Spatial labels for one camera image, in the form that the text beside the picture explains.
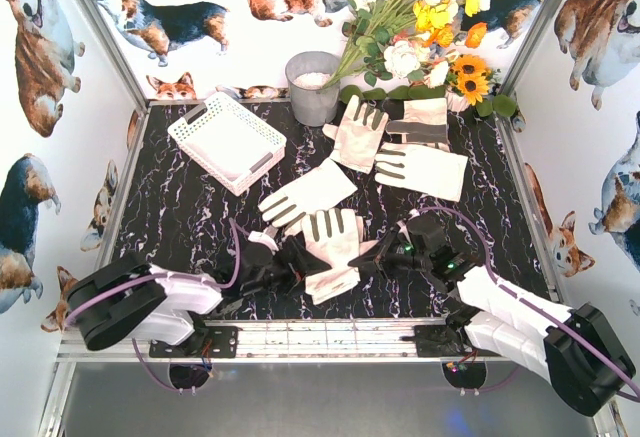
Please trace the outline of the white glove grey palm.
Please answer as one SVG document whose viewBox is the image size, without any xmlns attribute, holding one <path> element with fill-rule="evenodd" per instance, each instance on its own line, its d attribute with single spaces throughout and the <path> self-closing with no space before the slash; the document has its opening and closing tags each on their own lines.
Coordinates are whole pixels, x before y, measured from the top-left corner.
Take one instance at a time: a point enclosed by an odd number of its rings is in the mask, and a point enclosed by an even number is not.
<svg viewBox="0 0 640 437">
<path fill-rule="evenodd" d="M 376 244 L 375 240 L 363 240 L 363 218 L 353 209 L 331 208 L 307 214 L 301 229 L 306 250 L 330 266 L 305 278 L 305 290 L 313 304 L 320 305 L 353 289 L 360 282 L 360 274 L 349 263 Z"/>
</svg>

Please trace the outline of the white glove long cuff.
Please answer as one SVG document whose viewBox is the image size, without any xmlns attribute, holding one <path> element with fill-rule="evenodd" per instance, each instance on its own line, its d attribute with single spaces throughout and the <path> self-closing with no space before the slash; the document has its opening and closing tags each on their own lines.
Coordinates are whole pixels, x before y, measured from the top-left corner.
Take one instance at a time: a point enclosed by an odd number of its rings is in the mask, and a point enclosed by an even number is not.
<svg viewBox="0 0 640 437">
<path fill-rule="evenodd" d="M 303 176 L 281 187 L 258 204 L 262 219 L 285 235 L 302 230 L 305 215 L 336 207 L 357 187 L 330 158 Z"/>
</svg>

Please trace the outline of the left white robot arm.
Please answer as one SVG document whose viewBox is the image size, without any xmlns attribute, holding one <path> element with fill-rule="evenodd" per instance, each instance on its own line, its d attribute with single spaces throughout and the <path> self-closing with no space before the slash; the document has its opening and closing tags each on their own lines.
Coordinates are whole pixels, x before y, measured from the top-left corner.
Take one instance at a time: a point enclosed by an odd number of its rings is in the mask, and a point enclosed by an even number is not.
<svg viewBox="0 0 640 437">
<path fill-rule="evenodd" d="M 209 274 L 170 271 L 130 252 L 66 292 L 65 324 L 80 330 L 90 351 L 127 338 L 177 346 L 196 335 L 199 318 L 225 316 L 245 301 L 271 292 L 302 291 L 307 276 L 329 268 L 298 239 L 289 237 L 277 244 L 256 231 L 240 243 L 228 288 Z"/>
</svg>

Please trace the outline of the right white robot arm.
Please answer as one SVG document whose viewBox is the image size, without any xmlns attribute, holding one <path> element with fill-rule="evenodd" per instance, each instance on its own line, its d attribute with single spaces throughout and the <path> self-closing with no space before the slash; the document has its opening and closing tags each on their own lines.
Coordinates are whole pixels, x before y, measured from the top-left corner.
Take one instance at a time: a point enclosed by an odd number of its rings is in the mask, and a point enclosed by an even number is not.
<svg viewBox="0 0 640 437">
<path fill-rule="evenodd" d="M 486 259 L 448 245 L 427 214 L 396 223 L 350 264 L 384 278 L 422 274 L 444 297 L 445 336 L 537 374 L 584 416 L 615 396 L 639 399 L 634 363 L 599 309 L 552 302 L 498 276 Z"/>
</svg>

